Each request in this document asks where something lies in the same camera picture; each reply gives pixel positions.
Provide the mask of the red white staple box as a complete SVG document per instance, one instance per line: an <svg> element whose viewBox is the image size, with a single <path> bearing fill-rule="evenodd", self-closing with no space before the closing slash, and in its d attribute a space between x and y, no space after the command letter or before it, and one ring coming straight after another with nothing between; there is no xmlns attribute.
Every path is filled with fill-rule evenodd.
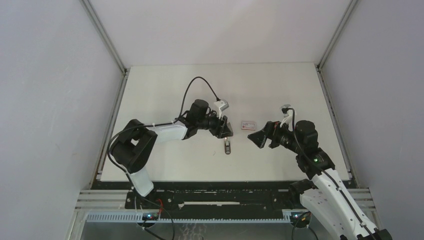
<svg viewBox="0 0 424 240"><path fill-rule="evenodd" d="M242 130L254 131L256 130L256 122L254 121L242 121L241 122Z"/></svg>

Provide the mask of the tan stapler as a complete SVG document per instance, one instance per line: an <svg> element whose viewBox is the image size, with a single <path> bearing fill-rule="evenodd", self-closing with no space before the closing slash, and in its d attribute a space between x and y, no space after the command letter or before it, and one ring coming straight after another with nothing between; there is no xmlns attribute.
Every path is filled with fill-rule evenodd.
<svg viewBox="0 0 424 240"><path fill-rule="evenodd" d="M227 137L224 139L224 152L226 155L231 154L231 142Z"/></svg>

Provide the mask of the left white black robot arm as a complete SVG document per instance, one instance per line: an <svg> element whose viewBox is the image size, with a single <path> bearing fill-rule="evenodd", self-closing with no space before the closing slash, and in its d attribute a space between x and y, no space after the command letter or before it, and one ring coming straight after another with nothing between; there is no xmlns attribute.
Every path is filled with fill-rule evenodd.
<svg viewBox="0 0 424 240"><path fill-rule="evenodd" d="M153 207L157 200L146 168L155 144L187 140L199 130L209 131L217 139L233 136L231 124L223 114L229 103L221 99L213 105L215 108L211 109L207 101L196 99L189 110L170 123L146 125L132 119L109 140L107 157L123 171L143 208Z"/></svg>

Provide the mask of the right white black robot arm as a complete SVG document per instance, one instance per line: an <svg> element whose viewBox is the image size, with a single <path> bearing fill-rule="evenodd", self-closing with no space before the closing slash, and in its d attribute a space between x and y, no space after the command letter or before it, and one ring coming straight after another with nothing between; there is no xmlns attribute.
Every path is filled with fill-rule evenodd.
<svg viewBox="0 0 424 240"><path fill-rule="evenodd" d="M306 179L290 185L289 203L306 208L334 240L390 240L386 229L379 229L356 203L341 180L328 154L319 147L315 124L300 120L289 130L280 121L266 123L260 131L248 135L262 149L284 147L296 154L300 170Z"/></svg>

